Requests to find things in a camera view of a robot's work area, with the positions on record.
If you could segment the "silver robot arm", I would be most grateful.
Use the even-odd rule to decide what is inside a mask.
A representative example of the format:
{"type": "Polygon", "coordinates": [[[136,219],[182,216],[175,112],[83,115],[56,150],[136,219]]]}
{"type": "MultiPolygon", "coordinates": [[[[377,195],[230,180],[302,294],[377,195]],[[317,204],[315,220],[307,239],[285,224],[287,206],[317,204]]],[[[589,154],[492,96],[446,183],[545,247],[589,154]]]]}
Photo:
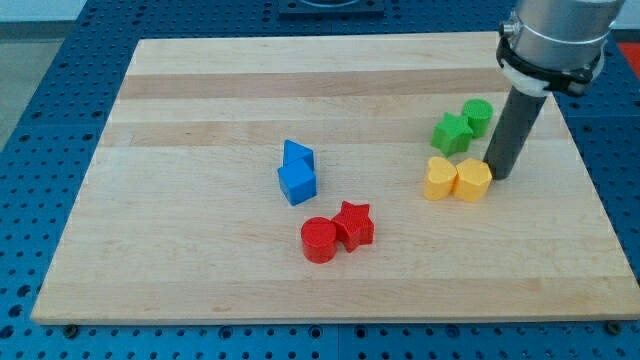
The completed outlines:
{"type": "Polygon", "coordinates": [[[484,155],[492,176],[510,176],[547,97],[582,97],[600,75],[623,0],[519,0],[499,27],[496,60],[510,81],[484,155]]]}

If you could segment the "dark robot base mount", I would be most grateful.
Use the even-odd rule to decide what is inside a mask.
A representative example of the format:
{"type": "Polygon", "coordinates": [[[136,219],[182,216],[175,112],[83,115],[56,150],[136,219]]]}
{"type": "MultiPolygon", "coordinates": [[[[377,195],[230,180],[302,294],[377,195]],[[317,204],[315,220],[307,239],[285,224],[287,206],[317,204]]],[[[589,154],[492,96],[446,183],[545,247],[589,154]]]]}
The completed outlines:
{"type": "Polygon", "coordinates": [[[280,18],[307,15],[382,15],[383,0],[278,0],[280,18]]]}

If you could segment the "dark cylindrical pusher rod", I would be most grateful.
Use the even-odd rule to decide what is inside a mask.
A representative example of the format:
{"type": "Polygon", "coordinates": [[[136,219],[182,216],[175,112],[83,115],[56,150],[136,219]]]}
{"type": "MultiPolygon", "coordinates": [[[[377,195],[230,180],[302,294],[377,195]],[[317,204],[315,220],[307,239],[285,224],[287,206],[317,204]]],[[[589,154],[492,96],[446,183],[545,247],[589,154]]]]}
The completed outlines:
{"type": "Polygon", "coordinates": [[[510,90],[484,155],[495,180],[510,176],[545,101],[545,97],[510,90]]]}

